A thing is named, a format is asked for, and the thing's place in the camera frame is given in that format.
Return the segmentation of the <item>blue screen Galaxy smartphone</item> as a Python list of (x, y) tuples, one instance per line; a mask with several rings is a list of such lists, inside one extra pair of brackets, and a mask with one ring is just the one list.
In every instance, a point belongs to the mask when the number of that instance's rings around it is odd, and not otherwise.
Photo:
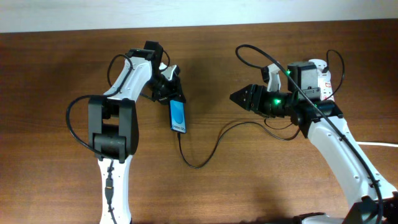
[(184, 103), (171, 100), (169, 102), (169, 114), (171, 130), (185, 134), (187, 127), (185, 123)]

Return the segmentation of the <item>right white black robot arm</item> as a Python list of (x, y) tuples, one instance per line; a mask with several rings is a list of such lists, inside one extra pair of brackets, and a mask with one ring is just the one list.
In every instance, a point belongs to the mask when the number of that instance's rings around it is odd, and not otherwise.
[(323, 212), (297, 215), (294, 223), (397, 223), (397, 189), (371, 164), (333, 100), (322, 100), (321, 60), (289, 64), (288, 92), (280, 91), (279, 69), (266, 67), (267, 86), (248, 85), (230, 100), (265, 118), (290, 117), (327, 161), (350, 206), (344, 218)]

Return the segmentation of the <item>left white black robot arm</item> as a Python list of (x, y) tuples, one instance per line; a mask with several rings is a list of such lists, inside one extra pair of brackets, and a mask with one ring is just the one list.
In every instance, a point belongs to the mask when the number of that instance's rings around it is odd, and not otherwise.
[(139, 143), (136, 102), (144, 87), (150, 99), (169, 107), (170, 128), (186, 133), (180, 69), (162, 63), (163, 47), (147, 41), (143, 49), (124, 54), (124, 68), (111, 88), (88, 102), (89, 145), (97, 150), (101, 171), (101, 223), (131, 223), (129, 167)]

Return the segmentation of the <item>white USB charger adapter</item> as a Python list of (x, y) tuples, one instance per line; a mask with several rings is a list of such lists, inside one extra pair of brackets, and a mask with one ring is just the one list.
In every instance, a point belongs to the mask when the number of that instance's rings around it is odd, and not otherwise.
[(309, 62), (313, 62), (316, 67), (317, 67), (317, 73), (318, 73), (318, 81), (325, 81), (329, 82), (331, 80), (331, 73), (330, 71), (324, 71), (324, 69), (327, 66), (327, 63), (322, 60), (322, 59), (310, 59)]

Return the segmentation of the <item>white power strip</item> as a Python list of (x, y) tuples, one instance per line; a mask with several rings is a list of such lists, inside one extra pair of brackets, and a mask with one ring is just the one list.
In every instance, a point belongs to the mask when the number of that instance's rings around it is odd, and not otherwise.
[(334, 101), (334, 96), (331, 94), (333, 93), (332, 87), (331, 87), (331, 80), (329, 82), (325, 82), (323, 80), (318, 81), (318, 87), (321, 90), (320, 93), (320, 99), (321, 100), (332, 100)]

